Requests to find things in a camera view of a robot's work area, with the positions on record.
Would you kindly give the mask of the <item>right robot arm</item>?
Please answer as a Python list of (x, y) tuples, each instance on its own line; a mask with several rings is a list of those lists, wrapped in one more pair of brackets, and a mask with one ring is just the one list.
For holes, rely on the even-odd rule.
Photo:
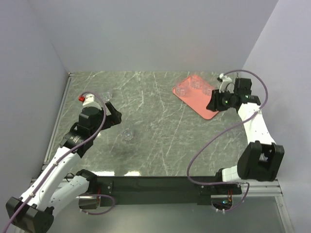
[(217, 112), (234, 108), (243, 121), (247, 147), (236, 166), (224, 168), (222, 177), (214, 181), (215, 191), (224, 194), (231, 182), (256, 180), (272, 182), (276, 179), (285, 150), (270, 136), (257, 96), (251, 94), (250, 79), (237, 78), (232, 91), (227, 90), (230, 79), (224, 76), (219, 89), (213, 90), (207, 110)]

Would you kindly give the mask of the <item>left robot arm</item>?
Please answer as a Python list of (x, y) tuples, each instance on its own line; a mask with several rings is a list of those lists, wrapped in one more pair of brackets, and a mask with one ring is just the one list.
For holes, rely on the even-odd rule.
[(11, 197), (7, 201), (8, 224), (28, 233), (45, 233), (56, 215), (74, 198), (83, 194), (97, 197), (98, 177), (85, 169), (78, 171), (61, 189), (58, 186), (93, 146), (98, 133), (120, 124), (121, 116), (110, 102), (103, 107), (95, 101), (85, 102), (78, 121), (64, 135), (54, 158), (41, 175), (19, 198)]

